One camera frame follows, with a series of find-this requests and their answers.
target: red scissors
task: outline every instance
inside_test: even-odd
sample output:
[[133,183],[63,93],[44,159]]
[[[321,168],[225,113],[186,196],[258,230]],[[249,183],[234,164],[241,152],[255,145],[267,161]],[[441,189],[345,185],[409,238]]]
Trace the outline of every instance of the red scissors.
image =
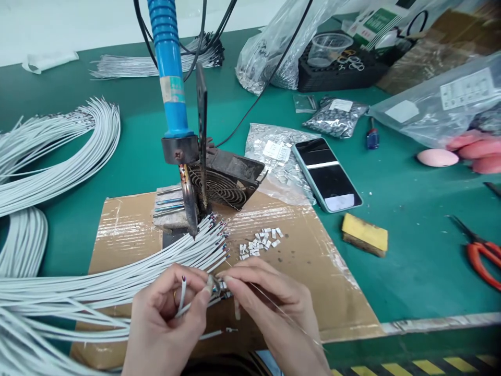
[[456,221],[457,225],[461,227],[463,232],[470,238],[470,244],[467,245],[466,249],[468,251],[468,258],[473,266],[473,269],[486,281],[489,285],[501,291],[501,283],[494,279],[494,277],[487,271],[485,266],[482,264],[480,258],[484,255],[488,258],[494,265],[501,269],[501,248],[494,243],[488,242],[480,238],[476,233],[471,231],[465,226],[463,222],[459,220],[458,217],[452,216]]

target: fan grille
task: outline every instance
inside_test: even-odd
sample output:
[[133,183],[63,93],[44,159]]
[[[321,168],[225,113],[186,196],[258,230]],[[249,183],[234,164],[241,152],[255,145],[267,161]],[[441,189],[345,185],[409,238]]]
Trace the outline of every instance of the fan grille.
[[[200,192],[202,187],[200,166],[189,166],[189,175],[195,190]],[[207,198],[209,201],[241,208],[247,201],[245,189],[244,186],[237,186],[237,183],[228,177],[207,170]]]

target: green table surface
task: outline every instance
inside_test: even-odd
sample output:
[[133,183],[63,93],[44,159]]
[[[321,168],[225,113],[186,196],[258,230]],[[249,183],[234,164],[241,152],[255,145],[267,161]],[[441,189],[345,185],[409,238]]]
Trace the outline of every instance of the green table surface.
[[[256,30],[225,33],[222,68],[206,69],[208,134],[224,139],[256,97],[238,83],[238,54]],[[91,61],[102,54],[146,56],[143,44],[114,46],[79,53],[80,60],[42,75],[20,65],[0,68],[0,130],[10,130],[19,117],[69,112],[90,97],[105,97],[120,105],[122,135],[113,158],[91,179],[38,205],[49,220],[49,242],[41,276],[87,273],[107,197],[151,192],[177,183],[177,168],[164,162],[160,138],[166,120],[158,79],[91,80]],[[188,121],[197,128],[195,76],[185,86]],[[387,94],[377,88],[335,92],[342,99],[377,103]],[[244,153],[249,123],[301,129],[308,114],[296,114],[294,92],[270,87],[240,129],[222,149]],[[324,93],[314,93],[317,99]],[[367,119],[352,138],[327,137],[338,159],[360,192],[364,204],[350,212],[389,231],[386,258],[377,258],[341,240],[343,213],[316,211],[381,322],[436,318],[499,311],[501,296],[470,267],[465,237],[448,215],[457,215],[483,237],[501,243],[501,202],[483,181],[501,182],[499,175],[479,176],[463,164],[430,168],[415,155],[423,146],[396,131],[379,126],[380,148],[365,149]],[[36,162],[50,166],[64,160],[87,140],[75,140]],[[0,219],[3,238],[8,219]],[[493,271],[501,278],[499,271]]]

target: label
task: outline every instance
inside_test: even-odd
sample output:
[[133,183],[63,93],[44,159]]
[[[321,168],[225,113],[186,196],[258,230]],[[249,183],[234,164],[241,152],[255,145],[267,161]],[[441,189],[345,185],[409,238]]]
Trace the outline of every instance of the label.
[[405,123],[407,120],[418,115],[419,110],[413,102],[405,100],[385,111],[385,114],[395,119],[399,123]]
[[183,79],[178,76],[160,77],[164,103],[185,103]]
[[372,6],[361,13],[348,34],[363,48],[371,50],[388,31],[395,27],[409,11],[397,5]]
[[440,98],[444,111],[485,100],[493,95],[494,83],[490,68],[440,86]]
[[291,150],[287,146],[280,146],[279,144],[268,140],[268,142],[266,142],[265,149],[263,150],[263,155],[287,162],[291,155]]
[[342,99],[334,99],[330,104],[329,110],[338,109],[346,112],[350,112],[351,107],[353,106],[352,101],[345,101]]

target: hand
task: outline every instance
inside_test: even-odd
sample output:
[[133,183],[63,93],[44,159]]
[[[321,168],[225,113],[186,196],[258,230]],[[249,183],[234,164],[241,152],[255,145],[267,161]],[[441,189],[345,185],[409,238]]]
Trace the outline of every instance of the hand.
[[[186,314],[175,319],[183,277],[187,282],[185,305],[192,305]],[[206,286],[207,278],[203,271],[174,264],[134,296],[122,375],[181,374],[205,330],[212,294]]]
[[[250,257],[221,272],[229,290],[261,330],[265,342],[287,375],[331,375],[308,288],[275,270],[257,257]],[[268,297],[305,332],[291,323],[275,305],[247,283],[258,285]]]

